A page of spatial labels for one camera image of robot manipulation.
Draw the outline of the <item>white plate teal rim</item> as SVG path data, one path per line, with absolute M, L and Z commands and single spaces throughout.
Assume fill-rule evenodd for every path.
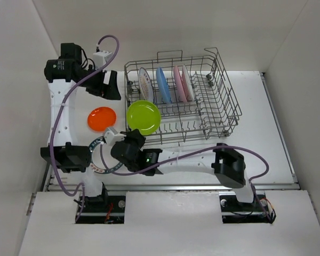
M 103 136 L 94 139 L 89 144 L 89 150 L 91 154 L 90 168 L 98 174 L 113 174 L 123 166 L 122 163 L 116 162 L 115 165 L 108 167 L 108 162 L 103 157 L 103 148 L 106 145 L 106 141 Z

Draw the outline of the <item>lime green plate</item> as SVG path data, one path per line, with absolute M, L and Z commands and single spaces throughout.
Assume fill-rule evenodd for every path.
M 161 124 L 161 114 L 156 105 L 147 100 L 132 103 L 126 113 L 126 121 L 131 130 L 138 129 L 142 135 L 151 135 Z

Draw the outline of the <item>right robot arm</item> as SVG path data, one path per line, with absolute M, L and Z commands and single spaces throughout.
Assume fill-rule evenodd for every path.
M 103 137 L 111 146 L 111 156 L 121 162 L 130 174 L 206 173 L 234 191 L 240 209 L 249 210 L 256 203 L 246 175 L 244 156 L 227 144 L 219 143 L 198 151 L 182 152 L 143 149 L 146 138 L 139 130 L 118 133 L 107 129 Z

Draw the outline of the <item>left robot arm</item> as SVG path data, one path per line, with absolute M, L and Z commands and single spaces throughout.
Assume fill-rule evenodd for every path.
M 52 166 L 56 181 L 66 195 L 74 197 L 81 190 L 77 204 L 83 209 L 101 212 L 108 207 L 108 194 L 90 168 L 89 147 L 78 143 L 74 128 L 75 100 L 79 87 L 103 99 L 121 99 L 117 72 L 111 71 L 108 83 L 104 82 L 105 68 L 117 53 L 97 49 L 93 64 L 86 68 L 82 51 L 75 43 L 62 43 L 61 55 L 46 62 L 44 75 L 51 98 L 51 127 L 48 146 L 42 147 L 40 152 Z

